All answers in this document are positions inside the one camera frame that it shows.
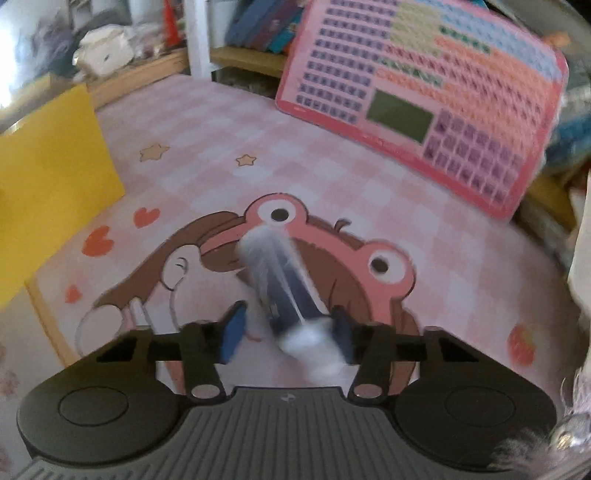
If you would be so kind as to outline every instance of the green rectangle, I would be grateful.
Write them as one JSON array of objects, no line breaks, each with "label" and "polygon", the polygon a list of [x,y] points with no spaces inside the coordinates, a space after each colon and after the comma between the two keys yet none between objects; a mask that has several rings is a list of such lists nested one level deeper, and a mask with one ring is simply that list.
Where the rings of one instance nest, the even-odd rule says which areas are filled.
[{"label": "green rectangle", "polygon": [[433,114],[395,95],[376,90],[367,119],[412,138],[421,145],[433,121]]}]

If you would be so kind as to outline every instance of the red border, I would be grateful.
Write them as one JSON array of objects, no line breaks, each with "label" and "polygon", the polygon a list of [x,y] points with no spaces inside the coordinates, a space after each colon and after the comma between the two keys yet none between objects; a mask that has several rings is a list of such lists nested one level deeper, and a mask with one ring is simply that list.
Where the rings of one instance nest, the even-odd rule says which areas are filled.
[{"label": "red border", "polygon": [[[559,51],[555,50],[557,65],[563,74],[563,83],[561,84],[558,82],[554,82],[554,86],[551,89],[551,96],[549,101],[547,102],[547,107],[544,112],[543,124],[542,127],[538,129],[538,133],[534,138],[534,143],[532,145],[532,148],[530,149],[530,155],[529,157],[524,159],[524,165],[522,166],[515,183],[509,191],[509,197],[507,198],[502,207],[497,208],[494,207],[493,204],[484,200],[480,195],[474,193],[474,191],[469,187],[464,186],[459,182],[451,179],[444,173],[436,170],[431,165],[425,163],[420,157],[413,154],[409,154],[407,150],[401,148],[400,146],[389,142],[385,142],[381,139],[370,140],[369,138],[365,138],[366,134],[357,127],[353,127],[352,125],[348,125],[340,120],[333,119],[323,113],[316,112],[314,110],[302,107],[296,103],[292,103],[282,99],[283,90],[290,76],[291,64],[296,55],[298,45],[301,39],[303,38],[304,32],[306,30],[306,22],[308,21],[310,11],[312,10],[312,4],[320,1],[324,0],[312,0],[304,11],[304,16],[298,28],[293,46],[290,49],[291,54],[287,59],[283,75],[281,76],[281,83],[279,85],[275,101],[275,103],[277,104],[277,108],[284,113],[292,115],[306,122],[315,124],[319,127],[325,128],[329,131],[337,133],[351,140],[355,140],[363,145],[366,145],[368,147],[373,148],[374,150],[379,151],[380,153],[392,157],[394,160],[399,161],[400,163],[403,163],[419,171],[426,177],[429,177],[435,180],[437,183],[447,187],[449,190],[451,190],[456,195],[460,196],[462,199],[467,200],[469,203],[484,210],[491,217],[499,220],[510,220],[512,215],[515,213],[515,210],[517,210],[517,207],[519,206],[519,203],[523,198],[523,195],[525,195],[525,191],[527,190],[527,187],[530,185],[534,174],[537,172],[538,162],[544,152],[545,145],[554,127],[554,118],[556,117],[557,108],[560,104],[560,96],[562,95],[562,92],[568,80],[568,66],[564,56]],[[459,2],[455,2],[454,0],[451,0],[450,3],[460,5]],[[461,4],[461,6],[472,7],[472,5],[469,4]],[[487,12],[486,15],[494,17],[497,21],[502,20],[503,22],[509,24],[513,29],[517,28],[515,25],[513,25],[506,19],[500,17],[499,15],[496,15],[491,12]],[[529,32],[521,32],[529,34],[532,38],[535,38]]]}]

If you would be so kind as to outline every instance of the bright light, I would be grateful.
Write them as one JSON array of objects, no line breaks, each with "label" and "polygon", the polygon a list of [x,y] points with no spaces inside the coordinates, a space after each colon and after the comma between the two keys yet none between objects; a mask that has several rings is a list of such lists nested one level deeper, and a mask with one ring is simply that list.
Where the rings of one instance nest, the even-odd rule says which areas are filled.
[{"label": "bright light", "polygon": [[10,86],[17,75],[14,40],[6,30],[0,30],[0,107],[8,106],[12,98]]}]

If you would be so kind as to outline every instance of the black pupil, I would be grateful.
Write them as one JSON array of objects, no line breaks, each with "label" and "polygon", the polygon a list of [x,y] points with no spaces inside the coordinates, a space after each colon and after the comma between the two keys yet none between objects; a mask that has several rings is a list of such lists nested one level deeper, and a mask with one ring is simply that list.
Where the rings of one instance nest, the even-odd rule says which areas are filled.
[{"label": "black pupil", "polygon": [[377,273],[386,273],[388,271],[388,262],[383,258],[377,257],[371,261],[371,268]]},{"label": "black pupil", "polygon": [[271,212],[271,219],[275,222],[285,222],[289,215],[289,212],[284,208],[277,208]]}]

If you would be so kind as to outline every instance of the gray ribbed plate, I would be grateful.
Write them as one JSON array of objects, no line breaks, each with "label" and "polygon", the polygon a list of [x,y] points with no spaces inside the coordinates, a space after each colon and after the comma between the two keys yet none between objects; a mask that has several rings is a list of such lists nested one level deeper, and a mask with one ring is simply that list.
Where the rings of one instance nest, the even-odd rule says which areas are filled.
[{"label": "gray ribbed plate", "polygon": [[136,460],[68,468],[34,460],[18,480],[521,480],[439,465],[407,446],[378,408],[339,388],[239,388],[192,409],[174,436]]}]

